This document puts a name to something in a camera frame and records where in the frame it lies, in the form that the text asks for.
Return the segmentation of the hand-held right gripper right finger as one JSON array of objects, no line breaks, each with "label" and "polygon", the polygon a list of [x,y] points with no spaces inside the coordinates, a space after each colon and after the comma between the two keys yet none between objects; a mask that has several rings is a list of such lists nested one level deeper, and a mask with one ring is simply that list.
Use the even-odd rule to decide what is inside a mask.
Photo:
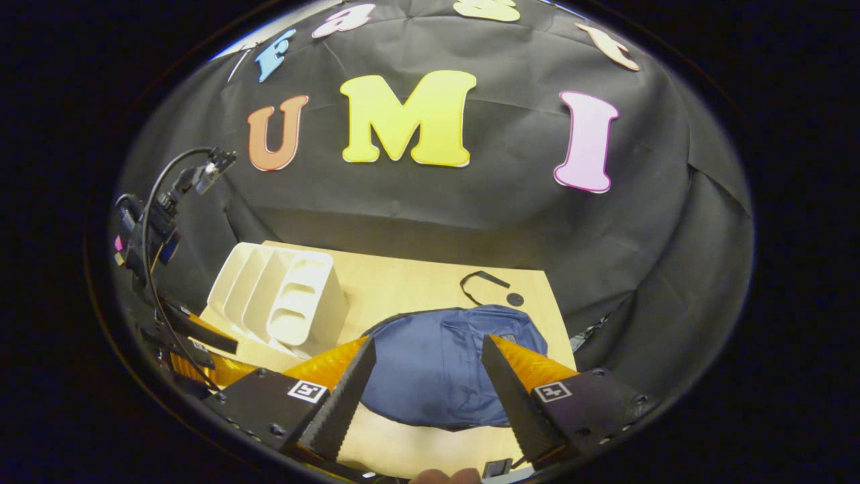
[{"label": "hand-held right gripper right finger", "polygon": [[660,405],[610,370],[577,372],[506,338],[483,339],[482,365],[535,471],[584,462],[641,426]]}]

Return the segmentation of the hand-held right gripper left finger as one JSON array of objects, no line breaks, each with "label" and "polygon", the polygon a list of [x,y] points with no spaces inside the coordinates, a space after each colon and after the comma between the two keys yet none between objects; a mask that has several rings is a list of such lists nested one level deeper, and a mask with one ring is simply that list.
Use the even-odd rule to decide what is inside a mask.
[{"label": "hand-held right gripper left finger", "polygon": [[256,368],[204,404],[255,443],[334,462],[376,362],[375,339],[365,336],[310,359],[299,377]]}]

